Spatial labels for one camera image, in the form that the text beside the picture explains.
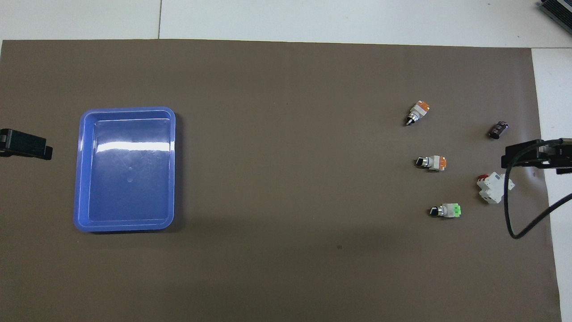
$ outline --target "black vent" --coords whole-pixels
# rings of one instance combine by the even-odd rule
[[[540,9],[544,11],[550,18],[564,27],[569,33],[572,33],[572,5],[570,8],[560,3],[558,0],[545,0],[540,5]]]

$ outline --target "green and white connector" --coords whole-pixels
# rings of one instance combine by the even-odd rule
[[[461,206],[458,203],[444,203],[435,206],[429,210],[431,216],[440,216],[445,218],[457,218],[461,216]]]

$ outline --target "white tile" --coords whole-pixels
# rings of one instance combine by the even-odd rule
[[[160,0],[2,0],[0,40],[157,38]]]
[[[533,49],[542,139],[572,138],[572,49]],[[572,193],[572,174],[546,170],[550,204]],[[572,202],[550,215],[562,321],[572,321]]]
[[[163,0],[161,38],[572,47],[537,0]]]

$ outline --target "black capacitor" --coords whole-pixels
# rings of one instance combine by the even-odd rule
[[[498,123],[495,124],[495,126],[492,127],[491,131],[488,133],[488,135],[497,140],[501,134],[503,134],[504,131],[506,131],[506,129],[509,128],[509,125],[506,122],[500,121]]]

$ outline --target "black cylindrical component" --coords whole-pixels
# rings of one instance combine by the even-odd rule
[[[506,122],[500,121],[498,123],[495,124],[495,126],[492,127],[491,131],[488,133],[488,135],[497,140],[501,134],[503,134],[504,131],[506,131],[506,129],[509,128],[509,125]]]

